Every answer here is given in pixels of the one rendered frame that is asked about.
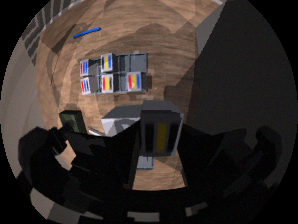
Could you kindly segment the white label with red, yellow and blue stripes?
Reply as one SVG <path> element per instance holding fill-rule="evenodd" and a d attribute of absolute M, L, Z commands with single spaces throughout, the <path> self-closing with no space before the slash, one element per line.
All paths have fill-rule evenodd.
<path fill-rule="evenodd" d="M 126 83 L 128 83 L 128 92 L 141 92 L 142 91 L 142 75 L 141 71 L 137 72 L 126 72 L 128 75 L 128 79 L 126 79 Z"/>

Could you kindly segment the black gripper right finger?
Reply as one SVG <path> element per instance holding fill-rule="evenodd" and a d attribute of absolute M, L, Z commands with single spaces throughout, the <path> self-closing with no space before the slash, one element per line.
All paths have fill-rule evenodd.
<path fill-rule="evenodd" d="M 246 128 L 242 128 L 212 136 L 182 123 L 177 152 L 180 153 L 178 157 L 184 167 L 185 179 L 188 180 L 186 183 L 201 183 L 201 177 L 212 167 L 222 148 L 243 141 L 246 135 Z"/>

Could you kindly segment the white flat bar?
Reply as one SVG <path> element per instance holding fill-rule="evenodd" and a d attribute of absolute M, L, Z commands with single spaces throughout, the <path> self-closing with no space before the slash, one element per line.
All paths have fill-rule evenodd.
<path fill-rule="evenodd" d="M 96 136 L 105 136 L 105 135 L 102 135 L 102 133 L 100 133 L 100 132 L 94 131 L 94 129 L 92 129 L 92 128 L 89 129 L 89 132 L 93 133 L 93 135 L 96 135 Z"/>

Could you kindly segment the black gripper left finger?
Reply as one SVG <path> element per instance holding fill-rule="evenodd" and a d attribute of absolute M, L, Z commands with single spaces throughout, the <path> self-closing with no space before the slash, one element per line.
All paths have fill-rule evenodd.
<path fill-rule="evenodd" d="M 74 155 L 112 163 L 125 189 L 133 189 L 141 153 L 141 121 L 112 137 L 71 132 L 67 135 Z"/>

